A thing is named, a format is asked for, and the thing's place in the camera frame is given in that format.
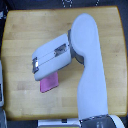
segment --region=table surface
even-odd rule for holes
[[[10,11],[7,16],[1,61],[5,111],[11,120],[75,118],[77,86],[84,67],[75,59],[58,71],[59,87],[40,93],[32,74],[32,53],[42,44],[67,32],[81,13],[97,23],[105,70],[109,114],[127,113],[127,59],[117,7]]]

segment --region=pink object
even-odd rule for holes
[[[44,93],[59,85],[58,73],[55,72],[40,81],[40,92]]]

